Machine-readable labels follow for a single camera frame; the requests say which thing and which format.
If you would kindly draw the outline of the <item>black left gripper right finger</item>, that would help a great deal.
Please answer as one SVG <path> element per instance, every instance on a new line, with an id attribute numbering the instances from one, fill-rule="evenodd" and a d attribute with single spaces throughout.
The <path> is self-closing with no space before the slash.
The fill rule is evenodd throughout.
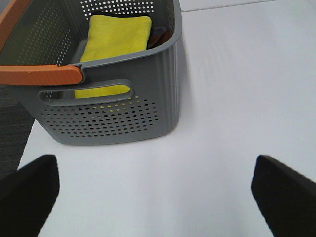
<path id="1" fill-rule="evenodd" d="M 256 159 L 251 191 L 275 237 L 316 235 L 316 184 L 268 155 Z"/>

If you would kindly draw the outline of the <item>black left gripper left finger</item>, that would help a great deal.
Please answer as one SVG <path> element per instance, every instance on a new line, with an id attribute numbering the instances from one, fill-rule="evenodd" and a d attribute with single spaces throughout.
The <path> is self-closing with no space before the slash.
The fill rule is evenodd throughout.
<path id="1" fill-rule="evenodd" d="M 0 181 L 0 235 L 37 237 L 60 190 L 57 159 L 43 155 Z"/>

